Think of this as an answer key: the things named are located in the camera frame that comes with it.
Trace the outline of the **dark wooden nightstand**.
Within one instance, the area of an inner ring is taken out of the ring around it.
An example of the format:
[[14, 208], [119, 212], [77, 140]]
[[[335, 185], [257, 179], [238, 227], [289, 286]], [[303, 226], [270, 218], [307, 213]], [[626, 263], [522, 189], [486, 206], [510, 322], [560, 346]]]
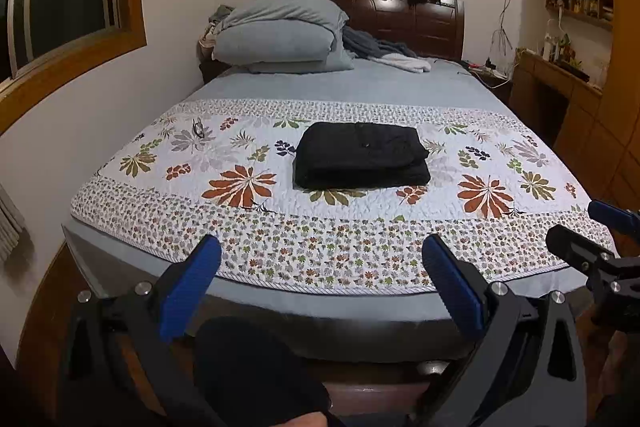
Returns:
[[462, 61], [461, 65], [504, 105], [509, 104], [513, 83], [508, 77], [500, 74], [497, 69], [491, 69], [486, 65], [478, 65], [468, 61]]

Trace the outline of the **grey folded duvet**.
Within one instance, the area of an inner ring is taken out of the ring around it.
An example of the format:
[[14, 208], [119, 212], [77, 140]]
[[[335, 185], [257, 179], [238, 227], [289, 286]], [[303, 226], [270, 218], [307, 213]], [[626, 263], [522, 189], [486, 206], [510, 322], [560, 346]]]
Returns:
[[348, 15], [331, 0], [256, 0], [231, 12], [215, 29], [216, 37], [229, 27], [266, 20], [300, 20], [320, 25], [334, 33], [334, 45], [320, 62], [259, 63], [240, 66], [253, 74], [319, 74], [354, 68], [343, 44], [343, 28]]

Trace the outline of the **dark grey white blanket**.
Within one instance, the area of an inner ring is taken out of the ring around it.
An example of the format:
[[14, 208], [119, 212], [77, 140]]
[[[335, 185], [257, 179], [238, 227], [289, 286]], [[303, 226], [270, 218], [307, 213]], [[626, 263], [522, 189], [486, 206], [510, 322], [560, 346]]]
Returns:
[[426, 58], [420, 57], [405, 43], [381, 40], [350, 26], [343, 28], [343, 44], [353, 56], [411, 74], [426, 74], [432, 69]]

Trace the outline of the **grey pillow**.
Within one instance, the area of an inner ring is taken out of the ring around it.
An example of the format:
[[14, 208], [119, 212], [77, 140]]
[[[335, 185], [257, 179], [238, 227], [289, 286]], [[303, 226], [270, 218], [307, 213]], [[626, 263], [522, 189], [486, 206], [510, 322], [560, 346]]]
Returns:
[[300, 20], [266, 20], [229, 27], [216, 37], [213, 58], [234, 66], [320, 62], [334, 45], [334, 33]]

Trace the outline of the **dark wooden headboard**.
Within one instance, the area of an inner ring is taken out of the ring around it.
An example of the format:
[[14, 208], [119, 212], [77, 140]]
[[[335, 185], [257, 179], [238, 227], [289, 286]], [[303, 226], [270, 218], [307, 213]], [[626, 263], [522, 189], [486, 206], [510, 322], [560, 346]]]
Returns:
[[403, 42], [417, 54], [462, 59], [464, 4], [460, 0], [331, 0], [349, 26], [373, 37]]

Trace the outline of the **black pants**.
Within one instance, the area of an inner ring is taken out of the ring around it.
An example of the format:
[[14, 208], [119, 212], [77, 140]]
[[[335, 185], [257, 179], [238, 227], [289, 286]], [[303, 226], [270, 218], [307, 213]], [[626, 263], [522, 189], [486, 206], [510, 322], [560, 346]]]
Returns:
[[296, 147], [293, 182], [305, 190], [422, 186], [428, 152], [411, 127], [316, 122]]

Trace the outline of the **floral quilted bedspread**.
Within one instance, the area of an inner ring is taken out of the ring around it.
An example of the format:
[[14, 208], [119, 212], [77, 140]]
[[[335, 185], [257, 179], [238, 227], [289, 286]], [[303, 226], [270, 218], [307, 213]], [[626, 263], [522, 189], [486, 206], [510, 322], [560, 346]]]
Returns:
[[[200, 118], [206, 138], [192, 132]], [[296, 147], [315, 122], [416, 129], [422, 186], [305, 190]], [[564, 225], [606, 248], [589, 196], [518, 118], [475, 108], [317, 101], [198, 100], [171, 107], [70, 204], [77, 220], [179, 262], [219, 239], [223, 279], [308, 295], [412, 295], [433, 287], [423, 239], [438, 234], [486, 279], [563, 268], [546, 234]]]

